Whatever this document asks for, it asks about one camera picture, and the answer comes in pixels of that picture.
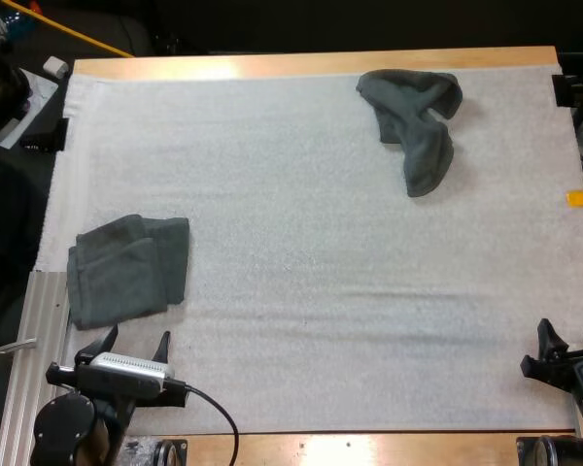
yellow stick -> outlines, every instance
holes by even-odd
[[[107,51],[111,51],[112,53],[116,53],[117,55],[124,56],[125,58],[132,58],[134,56],[130,53],[127,53],[126,51],[119,50],[119,49],[116,49],[112,46],[109,46],[108,44],[104,44],[103,42],[96,41],[92,37],[88,37],[87,35],[82,34],[81,32],[74,31],[73,29],[71,29],[67,26],[63,26],[59,22],[53,21],[53,20],[49,19],[48,17],[44,17],[43,15],[39,15],[38,13],[33,12],[32,10],[30,10],[28,8],[22,7],[21,5],[18,5],[17,3],[12,2],[11,0],[1,0],[1,1],[5,5],[8,5],[11,8],[15,8],[19,12],[22,12],[26,15],[29,15],[30,17],[34,17],[36,19],[39,19],[40,21],[44,22],[48,26],[54,27],[54,28],[66,33],[66,34],[70,34],[74,37],[77,37],[78,39],[81,39],[85,42],[88,42],[89,44],[92,44],[96,47],[99,47],[99,48],[107,50]]]

white foam mat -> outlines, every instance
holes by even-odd
[[[177,377],[244,432],[571,426],[523,378],[549,317],[583,342],[583,187],[554,67],[454,72],[442,184],[410,199],[358,76],[229,82],[72,77],[37,267],[119,216],[187,216],[187,300],[120,325],[116,352],[172,332]],[[100,331],[77,332],[67,356]],[[190,398],[132,434],[226,432]]]

yellow tag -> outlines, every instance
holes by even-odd
[[[583,191],[568,191],[566,200],[571,207],[583,207]]]

crumpled gray cloth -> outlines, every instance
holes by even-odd
[[[181,303],[188,252],[187,218],[124,216],[78,235],[67,264],[73,322],[97,328]]]
[[[374,108],[380,141],[401,144],[410,197],[434,190],[451,164],[454,148],[445,124],[433,109],[451,118],[463,100],[455,76],[408,70],[376,70],[359,79],[357,91]]]

table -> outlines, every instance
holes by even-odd
[[[289,55],[237,55],[79,60],[74,72],[121,80],[218,80],[362,73],[378,68],[448,69],[553,65],[552,47],[394,50]],[[285,433],[243,435],[236,464],[516,465],[516,432]],[[189,464],[227,464],[227,435],[187,436]]]

